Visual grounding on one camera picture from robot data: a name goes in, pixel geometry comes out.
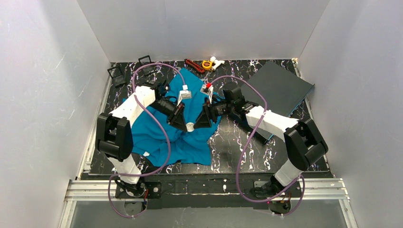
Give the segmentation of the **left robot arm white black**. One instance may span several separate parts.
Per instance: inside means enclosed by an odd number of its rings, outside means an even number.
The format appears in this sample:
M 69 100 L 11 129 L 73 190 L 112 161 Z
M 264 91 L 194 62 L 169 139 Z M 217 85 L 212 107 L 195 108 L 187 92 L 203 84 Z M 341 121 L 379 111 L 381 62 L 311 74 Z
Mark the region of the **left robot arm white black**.
M 101 113 L 97 118 L 95 149 L 114 165 L 123 183 L 135 185 L 141 176 L 131 155 L 134 146 L 132 126 L 145 108 L 155 109 L 167 117 L 170 126 L 187 131 L 183 114 L 185 104 L 181 98 L 171 101 L 166 96 L 169 89 L 166 81 L 142 82 L 118 108 Z

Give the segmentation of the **round colourful brooch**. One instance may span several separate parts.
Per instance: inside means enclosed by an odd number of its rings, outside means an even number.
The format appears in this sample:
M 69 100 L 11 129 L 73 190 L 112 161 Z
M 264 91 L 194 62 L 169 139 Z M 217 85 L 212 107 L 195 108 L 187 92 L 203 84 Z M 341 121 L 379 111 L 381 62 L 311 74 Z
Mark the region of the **round colourful brooch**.
M 186 124 L 186 129 L 187 129 L 187 132 L 193 132 L 194 131 L 194 123 L 188 122 Z

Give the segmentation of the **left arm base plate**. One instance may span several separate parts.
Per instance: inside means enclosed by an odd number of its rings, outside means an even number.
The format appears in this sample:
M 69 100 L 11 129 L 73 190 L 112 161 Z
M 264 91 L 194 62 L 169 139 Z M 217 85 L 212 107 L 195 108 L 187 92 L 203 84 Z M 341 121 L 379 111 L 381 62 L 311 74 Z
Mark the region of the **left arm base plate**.
M 162 184 L 157 181 L 147 181 L 140 177 L 136 184 L 114 180 L 116 184 L 115 198 L 117 199 L 159 199 L 162 195 Z

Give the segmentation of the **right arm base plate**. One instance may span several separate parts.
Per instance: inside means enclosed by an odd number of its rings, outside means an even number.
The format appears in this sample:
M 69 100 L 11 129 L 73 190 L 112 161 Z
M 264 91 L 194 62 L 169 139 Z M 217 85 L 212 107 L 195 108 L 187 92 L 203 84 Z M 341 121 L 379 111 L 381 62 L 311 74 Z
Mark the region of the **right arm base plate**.
M 257 199 L 272 198 L 278 194 L 280 199 L 268 201 L 269 210 L 274 215 L 285 216 L 294 212 L 302 202 L 305 194 L 305 182 L 296 181 L 287 190 L 280 184 L 272 184 L 270 181 L 256 181 L 250 190 Z

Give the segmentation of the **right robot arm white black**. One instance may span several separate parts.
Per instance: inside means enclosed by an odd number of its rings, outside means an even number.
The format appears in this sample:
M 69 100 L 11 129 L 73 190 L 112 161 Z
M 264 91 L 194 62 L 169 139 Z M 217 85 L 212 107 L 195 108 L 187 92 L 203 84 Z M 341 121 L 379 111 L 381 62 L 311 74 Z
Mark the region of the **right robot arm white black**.
M 210 83 L 202 85 L 200 92 L 207 98 L 193 125 L 195 129 L 211 127 L 218 117 L 231 114 L 242 124 L 269 132 L 286 144 L 288 160 L 271 177 L 270 188 L 273 190 L 284 189 L 328 152 L 328 146 L 311 118 L 298 120 L 265 110 L 246 100 L 236 84 L 223 90 L 223 99 L 213 94 Z

